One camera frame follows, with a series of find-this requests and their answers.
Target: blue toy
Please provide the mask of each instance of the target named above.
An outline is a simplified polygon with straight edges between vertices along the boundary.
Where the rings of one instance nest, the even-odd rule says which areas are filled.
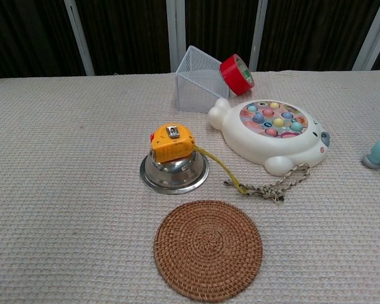
[[[380,168],[380,141],[373,146],[369,155],[363,156],[362,163],[371,169]]]

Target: bear face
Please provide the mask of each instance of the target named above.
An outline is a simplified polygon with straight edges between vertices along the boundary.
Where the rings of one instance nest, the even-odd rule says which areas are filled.
[[[301,163],[313,167],[329,149],[329,134],[317,120],[280,101],[248,101],[231,108],[219,99],[208,116],[236,153],[274,175]]]

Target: tape measure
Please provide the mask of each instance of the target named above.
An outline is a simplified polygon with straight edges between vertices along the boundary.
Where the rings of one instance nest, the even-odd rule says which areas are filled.
[[[237,95],[242,95],[255,86],[248,67],[237,54],[221,63],[220,72],[226,84]]]
[[[166,123],[151,134],[151,152],[158,163],[189,156],[196,145],[190,130],[179,123]]]

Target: white wire basket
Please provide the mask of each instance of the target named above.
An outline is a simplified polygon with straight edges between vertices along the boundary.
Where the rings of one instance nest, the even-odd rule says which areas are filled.
[[[177,108],[208,113],[219,98],[228,99],[229,88],[220,73],[221,62],[189,46],[176,71]]]

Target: metal bowl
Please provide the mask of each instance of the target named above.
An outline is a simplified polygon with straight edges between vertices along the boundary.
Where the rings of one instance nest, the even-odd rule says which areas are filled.
[[[202,185],[208,176],[207,158],[197,151],[178,160],[157,163],[151,152],[145,156],[139,169],[142,181],[162,194],[183,194]]]

